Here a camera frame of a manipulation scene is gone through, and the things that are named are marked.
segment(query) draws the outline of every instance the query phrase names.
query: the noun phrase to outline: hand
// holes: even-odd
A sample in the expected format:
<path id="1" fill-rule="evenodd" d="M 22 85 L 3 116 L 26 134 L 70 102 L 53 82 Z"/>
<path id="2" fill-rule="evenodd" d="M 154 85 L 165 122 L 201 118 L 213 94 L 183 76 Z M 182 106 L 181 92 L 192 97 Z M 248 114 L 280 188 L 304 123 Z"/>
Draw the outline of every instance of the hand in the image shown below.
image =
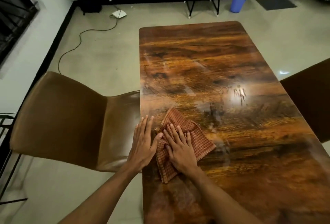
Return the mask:
<path id="1" fill-rule="evenodd" d="M 127 167 L 133 168 L 136 173 L 140 172 L 142 168 L 149 164 L 163 136 L 163 133 L 159 133 L 151 145 L 152 122 L 153 116 L 151 116 L 149 121 L 148 116 L 145 118 L 142 117 L 134 130 L 132 149 L 128 155 L 126 164 L 128 164 Z"/>
<path id="2" fill-rule="evenodd" d="M 186 134 L 186 141 L 180 126 L 177 126 L 178 131 L 176 131 L 173 124 L 170 125 L 170 128 L 172 130 L 174 140 L 167 133 L 167 131 L 164 130 L 165 137 L 171 145 L 166 145 L 167 152 L 170 155 L 170 161 L 177 170 L 190 177 L 193 175 L 196 168 L 198 168 L 195 152 L 191 145 L 190 132 L 188 131 Z"/>

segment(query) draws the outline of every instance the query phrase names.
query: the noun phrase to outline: tiled floor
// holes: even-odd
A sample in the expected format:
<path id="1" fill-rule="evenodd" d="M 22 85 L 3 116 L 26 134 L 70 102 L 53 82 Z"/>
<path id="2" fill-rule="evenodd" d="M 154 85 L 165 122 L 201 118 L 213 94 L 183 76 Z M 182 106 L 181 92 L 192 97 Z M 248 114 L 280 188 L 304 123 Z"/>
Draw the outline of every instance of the tiled floor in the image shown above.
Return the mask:
<path id="1" fill-rule="evenodd" d="M 60 70 L 103 95 L 138 90 L 139 28 L 237 20 L 275 75 L 283 79 L 327 59 L 330 52 L 330 6 L 315 0 L 292 1 L 297 8 L 266 11 L 248 0 L 238 14 L 228 11 L 231 1 L 221 1 L 219 17 L 209 2 L 197 2 L 191 19 L 183 3 L 120 5 L 127 17 L 111 31 L 83 34 L 81 46 L 64 56 Z M 109 15 L 113 11 L 114 7 L 104 6 L 100 14 L 83 16 L 76 9 L 49 70 L 57 71 L 59 57 L 79 43 L 81 31 L 112 27 L 115 20 Z M 20 165 L 4 199 L 19 194 L 29 200 L 1 206 L 0 223 L 57 223 L 111 176 L 31 157 L 24 157 Z M 142 223 L 141 174 L 124 192 L 109 222 Z"/>

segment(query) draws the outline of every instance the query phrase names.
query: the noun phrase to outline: red checkered cloth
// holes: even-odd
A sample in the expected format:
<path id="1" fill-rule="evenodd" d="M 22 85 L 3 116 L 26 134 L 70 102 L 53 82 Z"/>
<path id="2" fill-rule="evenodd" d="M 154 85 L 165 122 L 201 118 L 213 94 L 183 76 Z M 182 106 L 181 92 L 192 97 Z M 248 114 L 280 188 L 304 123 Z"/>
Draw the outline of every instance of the red checkered cloth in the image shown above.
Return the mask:
<path id="1" fill-rule="evenodd" d="M 162 126 L 159 129 L 158 133 L 163 132 L 164 129 L 167 130 L 169 135 L 174 139 L 172 130 L 170 129 L 170 124 L 173 124 L 175 127 L 180 126 L 182 132 L 190 132 L 191 144 L 195 151 L 196 160 L 199 161 L 209 152 L 216 148 L 216 146 L 205 137 L 200 126 L 198 126 L 193 121 L 186 120 L 182 114 L 175 108 L 171 108 L 167 111 L 164 120 L 162 121 Z M 179 171 L 170 162 L 168 152 L 165 148 L 165 145 L 169 144 L 163 135 L 160 140 L 157 151 L 156 151 L 156 160 L 160 173 L 160 177 L 163 183 L 168 183 L 174 176 L 176 176 Z"/>

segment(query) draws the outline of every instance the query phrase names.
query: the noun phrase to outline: person's left arm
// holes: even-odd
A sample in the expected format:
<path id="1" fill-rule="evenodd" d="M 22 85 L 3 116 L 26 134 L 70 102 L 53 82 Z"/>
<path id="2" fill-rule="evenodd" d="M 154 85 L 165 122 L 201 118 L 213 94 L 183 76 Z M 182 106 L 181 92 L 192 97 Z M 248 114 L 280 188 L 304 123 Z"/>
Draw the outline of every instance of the person's left arm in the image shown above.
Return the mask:
<path id="1" fill-rule="evenodd" d="M 141 118 L 134 130 L 132 149 L 126 164 L 109 180 L 88 197 L 80 206 L 68 214 L 59 224 L 106 224 L 125 188 L 130 181 L 149 164 L 156 153 L 162 133 L 151 145 L 153 116 Z"/>

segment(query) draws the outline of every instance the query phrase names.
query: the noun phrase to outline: white wall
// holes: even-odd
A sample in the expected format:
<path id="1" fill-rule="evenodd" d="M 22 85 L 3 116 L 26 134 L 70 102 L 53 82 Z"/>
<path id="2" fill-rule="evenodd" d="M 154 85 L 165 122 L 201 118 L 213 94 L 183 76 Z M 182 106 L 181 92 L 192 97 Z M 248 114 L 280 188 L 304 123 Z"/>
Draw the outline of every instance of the white wall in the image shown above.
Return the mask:
<path id="1" fill-rule="evenodd" d="M 39 14 L 0 69 L 0 113 L 18 110 L 72 4 L 72 0 L 38 1 Z"/>

